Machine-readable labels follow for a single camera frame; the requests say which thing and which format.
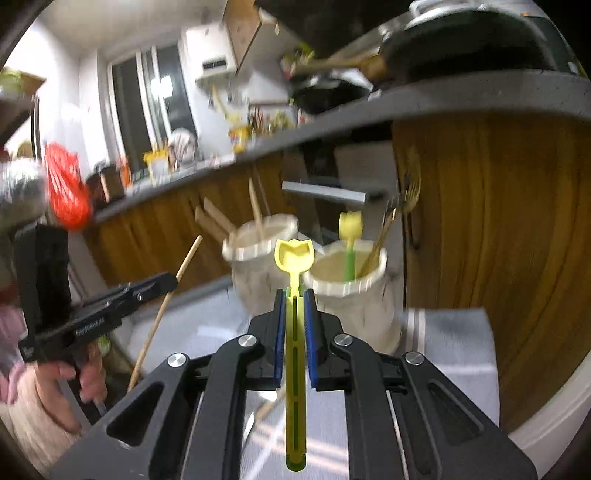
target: sweater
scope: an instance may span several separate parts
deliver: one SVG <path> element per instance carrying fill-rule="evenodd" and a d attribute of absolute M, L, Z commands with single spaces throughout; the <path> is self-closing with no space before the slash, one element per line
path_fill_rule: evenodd
<path fill-rule="evenodd" d="M 16 402 L 11 406 L 0 403 L 0 419 L 23 454 L 44 476 L 80 437 L 62 429 L 46 413 L 37 395 L 33 367 L 28 367 L 20 378 Z"/>

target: wooden board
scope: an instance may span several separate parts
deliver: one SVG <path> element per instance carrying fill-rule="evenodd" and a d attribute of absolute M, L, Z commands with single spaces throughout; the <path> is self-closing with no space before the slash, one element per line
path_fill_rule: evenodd
<path fill-rule="evenodd" d="M 195 207 L 210 199 L 235 225 L 252 220 L 248 179 L 261 178 L 257 193 L 272 213 L 292 213 L 281 191 L 280 155 L 256 164 L 234 165 L 211 172 L 114 217 L 90 225 L 84 238 L 109 287 L 138 281 L 162 271 L 176 273 L 198 235 L 203 242 L 189 265 L 179 291 L 230 273 L 222 247 L 194 221 Z"/>
<path fill-rule="evenodd" d="M 399 176 L 415 148 L 423 179 L 404 222 L 407 306 L 486 309 L 510 432 L 591 348 L 591 126 L 467 113 L 392 134 Z"/>

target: metal fork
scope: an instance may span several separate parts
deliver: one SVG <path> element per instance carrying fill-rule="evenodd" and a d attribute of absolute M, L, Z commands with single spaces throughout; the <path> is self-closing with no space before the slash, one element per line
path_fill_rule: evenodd
<path fill-rule="evenodd" d="M 396 212 L 401 210 L 403 214 L 407 214 L 417 205 L 421 193 L 421 172 L 418 163 L 418 154 L 415 149 L 411 149 L 408 152 L 408 156 L 410 168 L 404 176 L 404 183 L 406 185 L 404 194 L 399 193 L 386 204 L 384 218 L 382 219 L 382 229 L 380 230 L 378 239 L 374 243 L 374 247 L 371 249 L 367 259 L 361 266 L 357 278 L 364 277 L 371 272 L 372 266 L 382 250 L 388 231 L 394 223 L 394 220 L 396 220 Z"/>

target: gray countertop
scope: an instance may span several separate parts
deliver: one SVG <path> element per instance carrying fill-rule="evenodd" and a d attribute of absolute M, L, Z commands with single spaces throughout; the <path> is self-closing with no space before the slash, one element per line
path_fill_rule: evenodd
<path fill-rule="evenodd" d="M 236 156 L 236 163 L 293 148 L 365 125 L 450 112 L 539 112 L 591 121 L 591 82 L 575 75 L 536 70 L 477 72 L 395 87 L 371 100 L 358 100 L 316 117 L 313 123 L 263 138 Z M 98 212 L 102 222 L 150 198 L 210 174 L 202 169 L 145 189 Z"/>

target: yellow tulip-shaped scoop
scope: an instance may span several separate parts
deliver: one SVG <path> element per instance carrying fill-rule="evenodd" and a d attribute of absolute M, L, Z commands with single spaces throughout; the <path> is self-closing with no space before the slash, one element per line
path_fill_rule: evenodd
<path fill-rule="evenodd" d="M 306 466 L 306 333 L 300 274 L 314 263 L 312 240 L 278 240 L 275 263 L 290 275 L 285 308 L 285 463 L 298 472 Z"/>

